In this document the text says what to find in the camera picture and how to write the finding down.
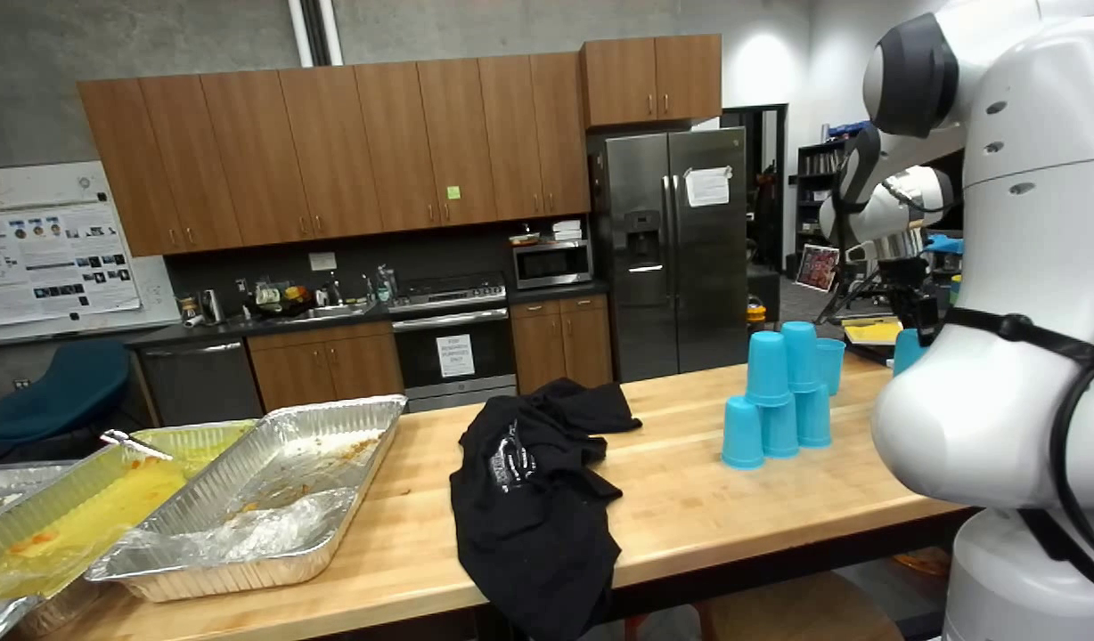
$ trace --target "black cloth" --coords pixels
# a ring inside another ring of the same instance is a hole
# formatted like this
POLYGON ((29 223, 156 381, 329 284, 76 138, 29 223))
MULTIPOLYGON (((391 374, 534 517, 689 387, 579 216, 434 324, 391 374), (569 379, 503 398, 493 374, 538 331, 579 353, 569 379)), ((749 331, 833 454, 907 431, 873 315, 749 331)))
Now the black cloth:
POLYGON ((451 473, 459 564, 525 635, 580 637, 609 594, 619 550, 605 507, 619 488, 590 469, 605 460, 593 434, 636 429, 619 384, 560 379, 489 398, 465 431, 465 467, 451 473))

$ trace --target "refrigerator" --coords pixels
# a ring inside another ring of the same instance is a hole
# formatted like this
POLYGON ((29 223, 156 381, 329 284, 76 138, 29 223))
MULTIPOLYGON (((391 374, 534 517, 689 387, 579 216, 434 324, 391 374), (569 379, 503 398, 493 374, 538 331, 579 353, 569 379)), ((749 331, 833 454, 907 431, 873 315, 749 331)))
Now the refrigerator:
POLYGON ((593 138, 593 198, 618 379, 743 363, 749 350, 745 133, 593 138))

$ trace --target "wooden countertop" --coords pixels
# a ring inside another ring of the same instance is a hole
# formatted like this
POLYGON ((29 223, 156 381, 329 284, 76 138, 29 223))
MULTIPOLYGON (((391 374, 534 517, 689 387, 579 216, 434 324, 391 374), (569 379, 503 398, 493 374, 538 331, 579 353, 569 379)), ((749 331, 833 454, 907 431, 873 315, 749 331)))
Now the wooden countertop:
MULTIPOLYGON (((869 411, 892 374, 848 360, 833 447, 745 473, 719 460, 724 398, 745 367, 623 384, 641 431, 614 434, 599 467, 623 498, 618 589, 769 556, 843 534, 960 512, 901 488, 869 441, 869 411)), ((53 637, 322 637, 481 607, 455 564, 451 473, 478 406, 407 415, 339 556, 309 584, 151 607, 120 589, 53 637)))

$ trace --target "aluminum tray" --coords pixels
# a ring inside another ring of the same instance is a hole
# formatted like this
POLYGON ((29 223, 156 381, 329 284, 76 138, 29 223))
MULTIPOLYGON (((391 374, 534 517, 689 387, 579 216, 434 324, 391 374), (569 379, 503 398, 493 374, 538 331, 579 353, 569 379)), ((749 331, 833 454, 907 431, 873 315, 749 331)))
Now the aluminum tray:
POLYGON ((141 597, 174 601, 318 577, 396 441, 404 406, 404 396, 370 396, 266 415, 250 437, 160 507, 87 580, 120 580, 141 597), (293 507, 326 491, 339 495, 337 508, 285 519, 293 507))
MULTIPOLYGON (((257 422, 218 422, 218 425, 190 425, 190 429, 154 429, 136 431, 143 441, 168 448, 168 454, 200 454, 200 460, 213 460, 226 448, 231 448, 257 422)), ((99 448, 78 463, 12 463, 0 467, 0 553, 13 543, 51 527, 67 508, 98 495, 99 488, 116 485, 120 469, 127 467, 127 457, 118 448, 99 448)), ((12 597, 0 601, 0 635, 9 635, 13 625, 22 625, 29 612, 38 619, 38 626, 53 619, 67 619, 67 610, 82 607, 82 594, 92 594, 89 584, 76 584, 87 566, 63 566, 63 591, 43 597, 12 597)))

